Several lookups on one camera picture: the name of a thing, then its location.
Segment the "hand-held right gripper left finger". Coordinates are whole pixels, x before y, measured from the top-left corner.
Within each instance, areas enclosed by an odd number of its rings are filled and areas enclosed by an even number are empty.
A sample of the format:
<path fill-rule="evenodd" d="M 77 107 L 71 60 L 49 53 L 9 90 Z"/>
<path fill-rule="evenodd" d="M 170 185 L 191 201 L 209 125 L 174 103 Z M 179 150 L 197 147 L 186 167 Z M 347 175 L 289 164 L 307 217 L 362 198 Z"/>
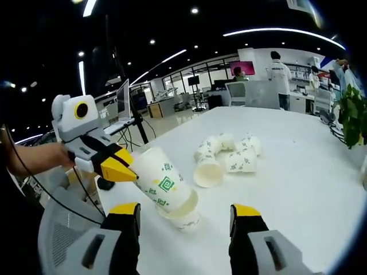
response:
<path fill-rule="evenodd" d="M 138 274 L 140 203 L 113 207 L 76 241 L 76 274 Z"/>

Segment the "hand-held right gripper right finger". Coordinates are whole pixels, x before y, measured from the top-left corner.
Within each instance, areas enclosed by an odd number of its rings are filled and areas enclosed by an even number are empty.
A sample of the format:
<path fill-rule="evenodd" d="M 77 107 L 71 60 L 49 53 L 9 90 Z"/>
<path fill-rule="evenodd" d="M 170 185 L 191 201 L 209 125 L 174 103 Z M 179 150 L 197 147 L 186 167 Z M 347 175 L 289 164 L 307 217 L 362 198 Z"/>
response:
<path fill-rule="evenodd" d="M 231 205 L 229 256 L 232 274 L 313 274 L 302 252 L 270 230 L 253 207 Z"/>

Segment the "person's left hand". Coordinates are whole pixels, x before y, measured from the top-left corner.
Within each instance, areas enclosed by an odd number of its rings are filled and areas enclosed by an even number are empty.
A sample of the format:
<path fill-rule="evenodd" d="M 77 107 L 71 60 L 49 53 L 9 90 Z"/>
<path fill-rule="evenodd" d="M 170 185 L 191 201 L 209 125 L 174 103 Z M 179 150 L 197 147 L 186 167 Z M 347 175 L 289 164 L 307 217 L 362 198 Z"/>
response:
<path fill-rule="evenodd" d="M 72 168 L 75 163 L 70 160 L 68 150 L 61 143 L 48 143 L 39 147 L 40 149 L 40 166 L 42 171 L 50 170 L 58 166 Z"/>

